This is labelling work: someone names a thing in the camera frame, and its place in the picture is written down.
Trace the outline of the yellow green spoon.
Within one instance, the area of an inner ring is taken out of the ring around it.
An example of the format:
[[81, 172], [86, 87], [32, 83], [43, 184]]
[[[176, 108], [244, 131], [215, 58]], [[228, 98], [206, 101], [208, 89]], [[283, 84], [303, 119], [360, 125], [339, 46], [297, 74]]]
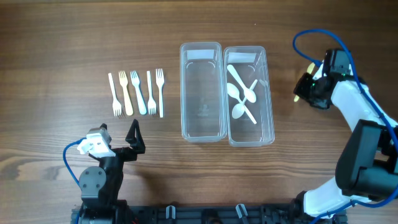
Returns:
[[[312, 62], [308, 67], [307, 67], [307, 73], [311, 74], [313, 72], [313, 69], [315, 68], [315, 64]], [[294, 102], [298, 102], [300, 97], [298, 95], [295, 95]]]

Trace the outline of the white spoon wide handle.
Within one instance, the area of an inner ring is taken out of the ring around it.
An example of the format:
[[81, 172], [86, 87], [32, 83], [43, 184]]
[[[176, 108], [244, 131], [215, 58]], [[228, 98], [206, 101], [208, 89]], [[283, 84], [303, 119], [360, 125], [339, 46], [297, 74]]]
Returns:
[[253, 90], [249, 89], [244, 84], [244, 82], [242, 81], [241, 77], [239, 76], [239, 73], [234, 68], [234, 66], [229, 64], [229, 65], [227, 65], [226, 68], [229, 71], [229, 73], [233, 76], [233, 78], [237, 81], [237, 83], [241, 86], [241, 88], [243, 89], [246, 99], [249, 100], [251, 103], [255, 103], [256, 102], [256, 94], [254, 93]]

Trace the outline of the white spoon thin handle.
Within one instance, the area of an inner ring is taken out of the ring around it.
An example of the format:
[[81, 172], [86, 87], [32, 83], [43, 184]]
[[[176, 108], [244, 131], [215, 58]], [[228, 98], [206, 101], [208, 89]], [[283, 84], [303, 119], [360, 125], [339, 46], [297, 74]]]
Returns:
[[[257, 79], [254, 80], [254, 82], [252, 83], [252, 85], [250, 86], [250, 90], [253, 90], [254, 87], [257, 84]], [[234, 119], [238, 119], [240, 117], [242, 117], [242, 115], [246, 112], [246, 106], [245, 106], [245, 102], [246, 102], [246, 98], [244, 98], [244, 100], [242, 102], [240, 102], [239, 104], [235, 105], [233, 110], [232, 110], [232, 117]], [[251, 113], [248, 113], [249, 118], [252, 120], [252, 122], [254, 124], [256, 124], [256, 120], [254, 119], [254, 117], [251, 115]]]

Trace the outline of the white spoon bowl up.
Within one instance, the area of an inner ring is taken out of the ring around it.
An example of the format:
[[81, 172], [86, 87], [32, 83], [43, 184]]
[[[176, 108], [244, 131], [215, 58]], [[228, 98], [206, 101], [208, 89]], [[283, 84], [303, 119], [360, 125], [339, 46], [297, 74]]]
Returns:
[[[228, 91], [228, 95], [229, 95], [230, 97], [232, 97], [232, 98], [238, 100], [239, 103], [243, 101], [243, 100], [240, 99], [240, 92], [239, 92], [238, 88], [237, 88], [234, 84], [232, 84], [232, 83], [227, 83], [227, 91]], [[246, 113], [247, 115], [248, 115], [248, 113], [251, 113], [247, 107], [246, 107], [246, 112], [245, 112], [245, 113]]]

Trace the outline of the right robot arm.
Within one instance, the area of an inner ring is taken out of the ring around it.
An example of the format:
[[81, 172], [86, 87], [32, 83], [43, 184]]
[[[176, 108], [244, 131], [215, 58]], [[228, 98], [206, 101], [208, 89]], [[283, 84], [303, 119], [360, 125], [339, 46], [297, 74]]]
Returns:
[[311, 107], [337, 107], [351, 136], [336, 164], [335, 175], [320, 187], [303, 191], [292, 200], [290, 217], [308, 221], [330, 219], [354, 205], [375, 205], [397, 197], [397, 151], [389, 127], [397, 122], [379, 116], [379, 105], [362, 78], [355, 78], [346, 52], [328, 49], [316, 73], [309, 68], [294, 89]]

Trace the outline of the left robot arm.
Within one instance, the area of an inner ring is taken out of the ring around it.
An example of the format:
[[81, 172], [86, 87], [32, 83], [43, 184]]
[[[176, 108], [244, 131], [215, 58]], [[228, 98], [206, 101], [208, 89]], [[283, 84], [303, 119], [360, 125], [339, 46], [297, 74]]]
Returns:
[[125, 162], [136, 161], [146, 147], [134, 120], [126, 135], [128, 147], [111, 147], [107, 125], [89, 130], [78, 145], [81, 154], [88, 154], [99, 162], [98, 166], [85, 169], [79, 179], [82, 205], [75, 223], [138, 223], [126, 200], [118, 199], [123, 182]]

